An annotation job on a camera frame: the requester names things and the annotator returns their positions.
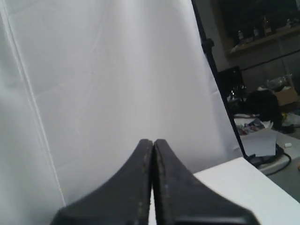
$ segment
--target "cable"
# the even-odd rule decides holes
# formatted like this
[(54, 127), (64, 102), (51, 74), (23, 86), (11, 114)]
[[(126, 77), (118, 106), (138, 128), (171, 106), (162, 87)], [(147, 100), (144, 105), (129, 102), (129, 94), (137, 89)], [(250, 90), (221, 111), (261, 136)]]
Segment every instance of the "cable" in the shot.
[(274, 174), (276, 174), (276, 173), (278, 173), (278, 172), (284, 170), (286, 167), (288, 167), (288, 166), (291, 164), (292, 158), (290, 157), (290, 155), (287, 154), (287, 153), (283, 153), (283, 154), (284, 154), (286, 157), (288, 157), (289, 161), (288, 161), (282, 168), (280, 168), (280, 169), (278, 169), (278, 170), (276, 170), (276, 171), (274, 171), (274, 172), (268, 173), (268, 174), (266, 174), (266, 176), (274, 175)]

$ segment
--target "paper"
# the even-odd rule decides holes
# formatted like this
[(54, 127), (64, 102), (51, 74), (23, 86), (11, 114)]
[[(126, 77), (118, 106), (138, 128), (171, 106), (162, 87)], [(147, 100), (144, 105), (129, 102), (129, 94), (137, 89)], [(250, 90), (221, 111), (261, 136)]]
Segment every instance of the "paper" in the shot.
[(276, 136), (276, 131), (263, 129), (241, 136), (241, 140), (248, 156), (253, 154), (257, 157), (274, 156), (276, 154)]

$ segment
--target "cardboard box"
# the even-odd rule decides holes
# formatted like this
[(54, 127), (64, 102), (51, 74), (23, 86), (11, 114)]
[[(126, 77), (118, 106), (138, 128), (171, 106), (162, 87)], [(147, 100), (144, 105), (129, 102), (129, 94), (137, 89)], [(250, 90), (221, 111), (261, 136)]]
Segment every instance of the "cardboard box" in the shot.
[(291, 79), (289, 79), (289, 83), (291, 85), (290, 89), (282, 90), (274, 93), (278, 99), (279, 106), (287, 105), (293, 102), (297, 102), (299, 100), (298, 93), (296, 92)]

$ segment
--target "black pole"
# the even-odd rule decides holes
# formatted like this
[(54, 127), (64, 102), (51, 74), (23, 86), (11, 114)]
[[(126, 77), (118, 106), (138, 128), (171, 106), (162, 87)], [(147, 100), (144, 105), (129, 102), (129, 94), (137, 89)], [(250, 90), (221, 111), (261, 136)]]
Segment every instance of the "black pole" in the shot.
[[(191, 0), (191, 1), (192, 1), (194, 13), (195, 13), (196, 21), (197, 21), (199, 35), (200, 35), (200, 38), (201, 38), (201, 41), (202, 41), (202, 48), (203, 48), (204, 54), (206, 55), (207, 61), (208, 61), (209, 65), (210, 65), (210, 68), (211, 68), (212, 74), (213, 74), (213, 76), (215, 78), (215, 81), (217, 82), (216, 77), (218, 75), (218, 69), (217, 69), (214, 57), (212, 55), (212, 47), (214, 46), (214, 42), (210, 38), (207, 39), (207, 37), (206, 37), (205, 31), (204, 31), (204, 27), (203, 27), (203, 24), (202, 24), (200, 15), (199, 15), (199, 11), (198, 11), (197, 5), (195, 3), (196, 0)], [(238, 140), (238, 143), (240, 145), (240, 149), (242, 151), (243, 157), (246, 158), (246, 159), (248, 159), (248, 156), (245, 153), (244, 146), (243, 146), (242, 141), (240, 139), (240, 135), (239, 135), (238, 129), (237, 129), (236, 125), (235, 125), (233, 115), (229, 111), (227, 99), (222, 94), (221, 94), (221, 98), (222, 98), (224, 107), (226, 109), (226, 112), (227, 112), (229, 121), (231, 123), (231, 126), (233, 128), (234, 134), (236, 136), (236, 139)]]

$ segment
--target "wooden shelf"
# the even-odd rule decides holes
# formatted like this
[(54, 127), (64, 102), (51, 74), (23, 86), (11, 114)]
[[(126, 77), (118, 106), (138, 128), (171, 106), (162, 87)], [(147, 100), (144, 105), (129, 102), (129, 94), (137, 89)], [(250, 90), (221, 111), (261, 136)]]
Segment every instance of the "wooden shelf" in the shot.
[(237, 55), (239, 53), (243, 53), (246, 50), (255, 49), (255, 47), (262, 46), (263, 44), (267, 44), (271, 41), (276, 41), (278, 38), (283, 38), (283, 37), (287, 37), (287, 36), (290, 36), (290, 35), (295, 35), (297, 33), (300, 33), (300, 25), (297, 25), (295, 27), (286, 29), (286, 30), (284, 30), (282, 32), (279, 32), (279, 33), (276, 33), (276, 34), (272, 34), (272, 35), (267, 36), (267, 37), (263, 37), (261, 39), (252, 41), (250, 43), (241, 45), (241, 46), (237, 47), (234, 52), (231, 52), (231, 50), (229, 50), (229, 51), (226, 51), (225, 53), (226, 53), (227, 56), (231, 57), (231, 56)]

